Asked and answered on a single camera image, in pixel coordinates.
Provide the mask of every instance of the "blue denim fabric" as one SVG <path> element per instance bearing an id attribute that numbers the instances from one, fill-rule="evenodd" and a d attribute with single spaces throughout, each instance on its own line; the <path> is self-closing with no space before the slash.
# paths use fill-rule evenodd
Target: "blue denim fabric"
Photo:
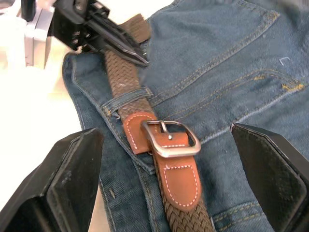
<path id="1" fill-rule="evenodd" d="M 116 114 L 145 94 L 158 118 L 187 124 L 201 140 L 195 159 L 216 230 L 273 231 L 228 127 L 279 133 L 309 158 L 309 14 L 267 0 L 177 0 L 148 22 L 150 65 L 139 70 L 137 93 L 113 99 L 99 55 L 63 64 L 83 129 L 105 135 L 100 187 L 111 231 L 169 231 L 152 157 L 132 153 Z"/>

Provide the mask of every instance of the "white table surface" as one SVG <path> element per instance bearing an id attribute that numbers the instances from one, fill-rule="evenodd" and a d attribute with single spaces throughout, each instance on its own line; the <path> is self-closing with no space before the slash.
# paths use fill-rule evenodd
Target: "white table surface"
<path id="1" fill-rule="evenodd" d="M 119 24 L 138 13 L 148 18 L 173 0 L 102 2 L 111 10 L 110 19 Z M 27 67 L 8 72 L 5 47 L 0 47 L 0 210 L 56 141 L 81 130 L 61 75 L 68 52 L 53 38 L 45 70 Z M 89 231 L 109 231 L 101 197 L 96 199 Z"/>

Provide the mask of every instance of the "braided belt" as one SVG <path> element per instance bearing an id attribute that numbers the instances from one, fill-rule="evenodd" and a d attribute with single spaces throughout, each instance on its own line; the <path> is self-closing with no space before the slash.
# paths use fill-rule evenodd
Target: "braided belt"
<path id="1" fill-rule="evenodd" d="M 139 14 L 121 25 L 139 43 L 150 37 L 149 25 Z M 137 68 L 112 51 L 105 53 L 113 97 L 141 88 Z M 213 232 L 201 199 L 201 184 L 193 155 L 200 143 L 186 126 L 157 120 L 146 98 L 118 110 L 134 154 L 152 151 L 162 202 L 173 232 Z M 187 132 L 169 133 L 166 124 L 184 126 Z M 195 142 L 189 145 L 189 137 Z"/>

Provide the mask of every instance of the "yellow stitching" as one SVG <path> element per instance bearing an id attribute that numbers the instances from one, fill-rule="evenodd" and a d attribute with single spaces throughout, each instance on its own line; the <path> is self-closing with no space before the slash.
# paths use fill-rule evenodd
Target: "yellow stitching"
<path id="1" fill-rule="evenodd" d="M 254 78 L 254 81 L 259 81 L 259 80 L 263 80 L 263 79 L 265 79 L 265 75 L 256 76 L 256 77 Z"/>
<path id="2" fill-rule="evenodd" d="M 275 73 L 279 73 L 279 74 L 281 74 L 284 78 L 288 78 L 288 79 L 291 79 L 291 80 L 293 80 L 293 81 L 295 81 L 295 82 L 299 82 L 299 81 L 295 80 L 295 79 L 292 78 L 292 77 L 287 77 L 284 73 L 279 72 L 279 71 L 277 71 L 277 70 L 265 69 L 265 71 L 272 71 L 272 72 L 275 72 Z"/>
<path id="3" fill-rule="evenodd" d="M 238 85 L 235 85 L 235 86 L 233 86 L 233 87 L 231 87 L 231 88 L 228 88 L 227 90 L 223 91 L 221 94 L 219 94 L 217 97 L 215 97 L 215 98 L 214 98 L 213 100 L 211 100 L 210 102 L 208 102 L 208 103 L 206 103 L 206 104 L 200 106 L 199 108 L 195 109 L 194 111 L 191 111 L 190 113 L 188 113 L 188 114 L 186 114 L 186 115 L 184 115 L 184 116 L 182 116 L 182 117 L 179 117 L 179 118 L 177 118 L 177 119 L 175 119 L 175 120 L 179 120 L 179 119 L 181 119 L 181 118 L 184 118 L 184 117 L 187 117 L 187 116 L 193 114 L 195 111 L 200 110 L 200 109 L 204 108 L 205 106 L 207 106 L 207 105 L 213 103 L 215 100 L 219 99 L 223 94 L 229 92 L 230 90 L 232 90 L 232 89 L 234 89 L 234 88 L 237 88 L 237 87 L 239 87 L 239 86 L 241 86 L 241 85 L 244 85 L 244 84 L 246 84 L 246 83 L 248 83 L 248 82 L 250 82 L 250 81 L 252 81 L 252 80 L 253 80 L 253 79 L 250 79 L 250 80 L 248 80 L 248 81 L 246 81 L 246 82 L 243 82 L 243 83 L 240 83 L 240 84 L 238 84 Z"/>
<path id="4" fill-rule="evenodd" d="M 274 22 L 278 15 L 274 14 L 275 17 L 272 19 L 271 22 Z M 183 82 L 185 82 L 187 79 L 190 79 L 195 73 L 197 73 L 198 71 L 200 71 L 201 69 L 203 69 L 204 67 L 206 67 L 207 65 L 209 65 L 210 63 L 214 62 L 215 60 L 220 59 L 220 57 L 222 57 L 224 54 L 229 53 L 231 50 L 233 50 L 235 47 L 237 47 L 240 43 L 242 43 L 243 41 L 245 41 L 246 39 L 248 39 L 249 37 L 251 37 L 253 34 L 257 33 L 258 31 L 263 31 L 265 30 L 270 24 L 271 22 L 267 23 L 263 28 L 262 25 L 260 25 L 254 32 L 252 32 L 251 34 L 249 34 L 247 37 L 245 37 L 244 39 L 242 39 L 241 41 L 239 41 L 236 45 L 234 45 L 233 47 L 231 47 L 230 49 L 228 49 L 227 51 L 223 52 L 222 54 L 220 54 L 219 56 L 217 56 L 216 58 L 212 59 L 210 62 L 208 62 L 207 64 L 203 65 L 202 67 L 198 68 L 197 70 L 195 70 L 195 72 L 191 75 L 189 75 L 187 78 L 185 78 L 184 80 L 182 80 L 179 84 L 177 84 L 175 87 L 173 87 L 172 89 L 176 89 L 179 85 L 181 85 Z M 166 92 L 167 90 L 163 90 L 162 92 L 158 93 L 157 95 L 155 95 L 153 97 L 153 99 L 155 99 L 157 96 L 159 96 L 160 94 Z"/>
<path id="5" fill-rule="evenodd" d="M 251 203 L 251 204 L 249 204 L 249 205 L 247 205 L 247 206 L 243 206 L 242 208 L 233 210 L 232 212 L 225 213 L 222 217 L 217 218 L 217 219 L 216 219 L 215 221 L 213 221 L 213 222 L 221 221 L 223 218 L 226 218 L 227 216 L 231 216 L 231 215 L 233 215 L 233 214 L 235 214 L 235 213 L 237 213 L 237 212 L 239 212 L 239 211 L 242 211 L 242 210 L 244 210 L 244 209 L 249 209 L 249 208 L 251 208 L 251 207 L 259 206 L 259 205 L 260 205 L 259 203 Z"/>
<path id="6" fill-rule="evenodd" d="M 146 90 L 146 92 L 149 94 L 149 96 L 148 96 L 148 97 L 152 96 L 152 92 L 150 91 L 150 89 L 149 89 L 149 88 L 145 88 L 145 90 Z"/>
<path id="7" fill-rule="evenodd" d="M 286 91 L 294 91 L 294 90 L 303 90 L 304 89 L 304 85 L 303 84 L 299 84 L 293 88 L 291 87 L 288 87 L 287 85 L 285 84 L 282 84 L 282 88 L 285 89 Z"/>
<path id="8" fill-rule="evenodd" d="M 237 223 L 240 223 L 240 222 L 242 222 L 242 221 L 247 221 L 247 220 L 249 220 L 249 219 L 255 218 L 255 217 L 257 217 L 257 216 L 262 216 L 262 215 L 263 215 L 262 213 L 259 213 L 259 214 L 252 214 L 252 215 L 250 215 L 250 216 L 247 216 L 247 217 L 244 217 L 244 218 L 239 219 L 239 220 L 237 220 L 237 221 L 234 221 L 234 222 L 228 224 L 227 226 L 224 226 L 224 227 L 220 228 L 218 231 L 220 231 L 220 232 L 225 231 L 226 229 L 230 228 L 231 226 L 233 226 L 233 225 L 235 225 L 235 224 L 237 224 Z"/>
<path id="9" fill-rule="evenodd" d="M 240 6 L 247 7 L 247 8 L 249 8 L 249 9 L 251 9 L 251 10 L 258 9 L 259 11 L 263 11 L 263 12 L 265 12 L 265 13 L 268 12 L 268 13 L 273 14 L 273 15 L 278 15 L 277 12 L 269 11 L 269 10 L 267 10 L 267 9 L 264 9 L 263 7 L 260 7 L 260 6 L 258 6 L 258 5 L 255 5 L 255 4 L 251 3 L 251 2 L 247 2 L 247 1 L 245 1 L 245 0 L 239 0 L 239 1 L 237 2 L 237 4 L 240 5 Z"/>
<path id="10" fill-rule="evenodd" d="M 267 10 L 266 9 L 261 9 L 259 8 L 258 6 L 255 6 L 255 7 L 251 7 L 251 6 L 248 6 L 248 2 L 244 2 L 244 1 L 241 1 L 242 3 L 240 4 L 239 3 L 240 1 L 237 2 L 237 5 L 241 6 L 241 7 L 244 7 L 244 8 L 248 8 L 252 11 L 258 11 L 258 13 L 263 16 L 264 14 L 267 14 Z"/>
<path id="11" fill-rule="evenodd" d="M 242 76 L 242 77 L 239 77 L 239 78 L 237 78 L 236 80 L 227 83 L 225 86 L 221 87 L 220 89 L 218 89 L 218 90 L 212 92 L 209 96 L 207 96 L 207 97 L 203 98 L 202 100 L 198 101 L 198 103 L 196 103 L 195 105 L 191 106 L 190 108 L 187 108 L 187 109 L 182 110 L 182 111 L 177 111 L 177 112 L 174 113 L 173 115 L 166 116 L 164 119 L 166 119 L 166 118 L 168 118 L 168 117 L 171 117 L 171 116 L 175 116 L 175 115 L 180 114 L 180 113 L 182 113 L 182 112 L 186 112 L 186 111 L 188 111 L 188 110 L 194 108 L 194 107 L 197 106 L 198 104 L 201 104 L 203 101 L 205 101 L 205 100 L 208 99 L 209 97 L 212 97 L 215 93 L 220 92 L 220 90 L 224 89 L 225 87 L 230 86 L 232 83 L 237 82 L 237 81 L 240 81 L 241 79 L 244 79 L 244 78 L 246 78 L 246 77 L 248 77 L 248 76 L 250 76 L 250 75 L 252 75 L 252 74 L 254 74 L 254 73 L 260 72 L 260 71 L 262 71 L 262 70 L 254 70 L 254 71 L 252 71 L 251 73 L 249 73 L 249 74 L 247 74 L 247 75 L 244 75 L 244 76 Z"/>
<path id="12" fill-rule="evenodd" d="M 275 98 L 269 100 L 268 102 L 266 102 L 265 104 L 263 104 L 262 106 L 260 106 L 260 108 L 263 108 L 265 105 L 269 104 L 270 102 L 275 101 L 276 99 L 280 98 L 280 97 L 283 96 L 284 94 L 286 94 L 286 92 L 284 92 L 284 93 L 282 93 L 282 94 L 276 96 Z M 245 114 L 243 114 L 242 116 L 236 118 L 236 119 L 233 120 L 233 121 L 238 121 L 238 120 L 240 120 L 242 117 L 245 117 L 246 115 L 248 115 L 248 114 L 250 114 L 250 113 L 251 113 L 251 111 L 250 111 L 250 112 L 246 112 Z M 201 141 L 204 141 L 206 138 L 213 136 L 214 134 L 218 133 L 219 131 L 223 130 L 224 128 L 226 128 L 226 126 L 220 128 L 219 130 L 217 130 L 216 132 L 214 132 L 214 133 L 212 133 L 212 134 L 210 134 L 210 135 L 207 135 L 206 137 L 204 137 L 203 139 L 201 139 Z"/>
<path id="13" fill-rule="evenodd" d="M 256 71 L 253 71 L 253 72 L 249 73 L 248 75 L 242 76 L 242 77 L 240 77 L 240 78 L 238 78 L 238 79 L 236 79 L 236 80 L 234 80 L 234 81 L 228 83 L 228 84 L 225 85 L 224 87 L 222 87 L 222 88 L 216 90 L 215 92 L 211 93 L 209 96 L 207 96 L 206 98 L 202 99 L 201 101 L 199 101 L 199 102 L 196 103 L 195 105 L 191 106 L 190 108 L 185 109 L 185 110 L 182 110 L 182 111 L 178 111 L 178 112 L 176 112 L 176 113 L 174 113 L 174 114 L 172 114 L 172 115 L 169 115 L 169 116 L 165 117 L 164 119 L 169 118 L 169 117 L 171 117 L 171 116 L 175 116 L 175 115 L 177 115 L 177 114 L 180 114 L 180 113 L 183 113 L 183 112 L 186 112 L 186 111 L 189 111 L 190 109 L 193 109 L 193 108 L 195 108 L 197 105 L 201 104 L 203 101 L 205 101 L 205 100 L 208 99 L 209 97 L 212 97 L 215 93 L 218 93 L 218 92 L 219 92 L 220 90 L 222 90 L 223 88 L 225 88 L 225 87 L 231 85 L 232 83 L 234 83 L 234 82 L 236 82 L 236 81 L 239 81 L 239 80 L 244 79 L 244 78 L 246 78 L 246 77 L 248 77 L 248 76 L 250 76 L 250 75 L 252 75 L 252 74 L 254 74 L 254 73 L 261 72 L 261 71 L 273 71 L 273 70 L 256 70 Z M 295 85 L 296 85 L 296 84 L 292 83 L 291 81 L 287 80 L 286 77 L 275 76 L 275 75 L 268 74 L 268 73 L 264 73 L 264 75 L 266 75 L 266 76 L 274 76 L 274 77 L 276 77 L 276 78 L 283 79 L 284 81 L 286 81 L 288 84 L 290 84 L 290 85 L 292 85 L 292 86 L 295 86 Z M 222 94 L 227 93 L 228 91 L 230 91 L 230 90 L 232 90 L 232 89 L 234 89 L 234 88 L 236 88 L 236 87 L 239 87 L 239 86 L 242 85 L 242 84 L 248 83 L 248 82 L 251 81 L 251 80 L 262 80 L 262 78 L 258 78 L 258 77 L 262 77 L 262 76 L 263 76 L 263 75 L 257 76 L 257 77 L 255 77 L 255 78 L 253 78 L 253 79 L 250 79 L 250 80 L 246 81 L 246 82 L 243 82 L 243 83 L 240 83 L 240 84 L 238 84 L 238 85 L 236 85 L 236 86 L 233 86 L 233 87 L 231 87 L 231 88 L 228 88 L 228 89 L 226 89 L 224 92 L 222 92 L 220 95 L 218 95 L 214 100 L 218 99 L 220 96 L 222 96 Z M 199 109 L 201 109 L 201 108 L 204 108 L 205 106 L 207 106 L 207 105 L 209 105 L 210 103 L 212 103 L 214 100 L 212 100 L 211 102 L 209 102 L 209 103 L 207 103 L 207 104 L 205 104 L 205 105 L 202 105 L 201 107 L 197 108 L 196 110 L 199 110 Z M 179 117 L 178 119 L 183 118 L 183 117 L 186 117 L 186 116 L 189 116 L 190 114 L 194 113 L 196 110 L 192 111 L 191 113 L 189 113 L 189 114 L 187 114 L 187 115 L 185 115 L 185 116 Z"/>
<path id="14" fill-rule="evenodd" d="M 110 110 L 108 110 L 107 108 L 103 108 L 103 110 L 105 111 L 105 113 L 107 114 L 107 116 L 111 116 L 111 112 Z"/>
<path id="15" fill-rule="evenodd" d="M 228 54 L 228 55 L 226 55 L 225 57 L 221 58 L 221 60 L 219 60 L 218 62 L 212 64 L 212 65 L 209 67 L 209 70 L 212 69 L 214 66 L 220 64 L 220 63 L 221 63 L 224 59 L 226 59 L 229 55 L 230 55 L 230 54 Z M 190 76 L 187 77 L 186 79 L 191 78 L 197 71 L 198 71 L 198 70 L 196 70 L 192 75 L 190 75 Z M 197 76 L 197 77 L 193 78 L 193 79 L 191 80 L 191 82 L 188 82 L 189 85 L 190 85 L 192 82 L 194 82 L 196 79 L 198 79 L 199 77 L 200 77 L 200 76 Z M 184 85 L 184 86 L 178 88 L 178 90 L 181 91 L 182 89 L 186 88 L 187 86 Z M 162 101 L 162 100 L 159 99 L 159 100 L 155 101 L 155 102 L 153 103 L 153 105 L 156 105 L 156 104 L 159 103 L 160 101 Z"/>

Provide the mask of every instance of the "belt buckle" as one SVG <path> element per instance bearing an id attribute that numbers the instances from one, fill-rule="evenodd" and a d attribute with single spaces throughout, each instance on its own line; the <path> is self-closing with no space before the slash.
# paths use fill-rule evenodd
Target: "belt buckle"
<path id="1" fill-rule="evenodd" d="M 173 147 L 173 148 L 165 148 L 160 146 L 155 140 L 154 134 L 151 132 L 149 128 L 149 124 L 161 124 L 162 130 L 164 133 L 168 133 L 166 124 L 174 124 L 180 127 L 185 128 L 186 133 L 193 141 L 193 145 L 190 147 Z M 146 132 L 148 139 L 155 150 L 160 156 L 164 158 L 174 158 L 174 157 L 184 157 L 184 156 L 194 156 L 201 150 L 201 143 L 196 137 L 196 135 L 191 131 L 185 124 L 176 122 L 176 121 L 163 121 L 163 120 L 145 120 L 141 123 L 144 131 Z"/>

